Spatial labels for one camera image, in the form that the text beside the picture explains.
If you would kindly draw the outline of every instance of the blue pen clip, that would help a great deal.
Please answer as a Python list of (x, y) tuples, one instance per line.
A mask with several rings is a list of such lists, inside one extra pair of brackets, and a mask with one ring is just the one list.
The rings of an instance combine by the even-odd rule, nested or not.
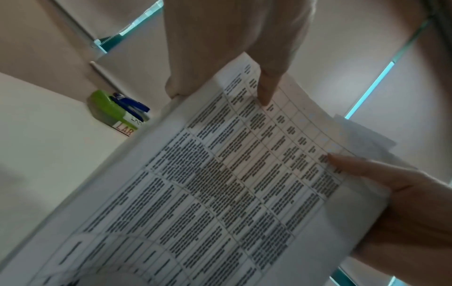
[(110, 99), (117, 105), (121, 106), (125, 111), (129, 112), (132, 116), (144, 122), (143, 117), (136, 111), (136, 109), (141, 112), (148, 112), (149, 108), (146, 105), (128, 98), (118, 92), (115, 92), (113, 96), (110, 96)]

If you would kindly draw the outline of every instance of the person's right hand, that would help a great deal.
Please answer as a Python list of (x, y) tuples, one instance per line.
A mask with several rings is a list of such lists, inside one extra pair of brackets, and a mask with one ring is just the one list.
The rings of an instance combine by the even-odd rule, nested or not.
[(417, 170), (335, 154), (328, 159), (392, 190), (389, 207), (353, 256), (412, 286), (452, 285), (452, 188)]

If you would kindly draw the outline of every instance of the paper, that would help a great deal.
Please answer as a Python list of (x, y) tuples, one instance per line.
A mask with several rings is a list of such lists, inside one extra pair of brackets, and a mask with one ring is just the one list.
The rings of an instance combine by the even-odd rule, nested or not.
[(290, 79), (265, 108), (253, 63), (216, 79), (137, 131), (0, 285), (322, 285), (386, 205), (327, 153), (382, 152)]

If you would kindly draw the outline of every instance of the finger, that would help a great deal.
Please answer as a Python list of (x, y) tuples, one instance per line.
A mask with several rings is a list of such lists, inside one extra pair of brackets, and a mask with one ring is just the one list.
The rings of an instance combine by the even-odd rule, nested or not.
[(267, 106), (272, 100), (273, 94), (278, 88), (281, 76), (273, 76), (262, 69), (258, 84), (258, 100), (263, 106)]
[(411, 187), (423, 179), (422, 173), (372, 160), (328, 154), (329, 162), (339, 169), (360, 177), (366, 177), (377, 183), (401, 190)]

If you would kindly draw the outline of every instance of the white desk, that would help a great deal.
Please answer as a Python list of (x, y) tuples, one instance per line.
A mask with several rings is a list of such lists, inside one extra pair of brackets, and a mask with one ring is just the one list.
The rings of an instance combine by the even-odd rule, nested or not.
[(126, 138), (84, 103), (0, 73), (0, 260)]

